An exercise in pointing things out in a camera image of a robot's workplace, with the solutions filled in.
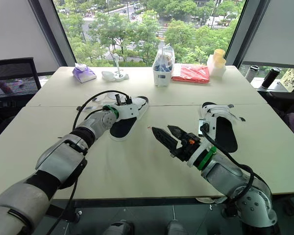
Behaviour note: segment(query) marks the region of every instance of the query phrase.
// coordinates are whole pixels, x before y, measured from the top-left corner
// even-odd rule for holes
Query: window
[[[74,56],[89,66],[151,66],[170,43],[177,63],[228,49],[245,0],[53,0]]]

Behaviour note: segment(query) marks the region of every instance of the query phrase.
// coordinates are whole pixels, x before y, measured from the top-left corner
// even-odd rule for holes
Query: black chair
[[[260,95],[294,132],[294,114],[291,114],[294,113],[294,92],[261,92]]]
[[[265,100],[275,110],[294,113],[294,92],[268,92]]]
[[[0,133],[41,88],[34,60],[0,60]]]

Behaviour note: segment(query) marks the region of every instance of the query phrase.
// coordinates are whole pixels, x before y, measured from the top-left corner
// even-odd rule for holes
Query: floor
[[[223,205],[175,205],[175,217],[189,235],[241,235],[237,218],[224,219]],[[294,216],[283,212],[281,202],[274,203],[282,235],[294,235]],[[112,223],[121,219],[135,224],[137,235],[163,235],[173,219],[172,206],[85,208],[77,224],[59,223],[52,235],[100,235]],[[45,235],[55,220],[45,217],[34,235]]]

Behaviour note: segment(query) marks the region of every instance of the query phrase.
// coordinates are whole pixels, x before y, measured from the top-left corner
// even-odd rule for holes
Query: black cylinder
[[[261,87],[267,89],[280,73],[281,73],[280,68],[277,68],[277,67],[271,68],[270,72],[265,77],[263,84],[261,84]]]

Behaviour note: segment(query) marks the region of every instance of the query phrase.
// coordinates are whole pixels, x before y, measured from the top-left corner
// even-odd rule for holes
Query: tissue box
[[[97,78],[96,74],[85,64],[75,64],[75,68],[72,73],[81,83]]]

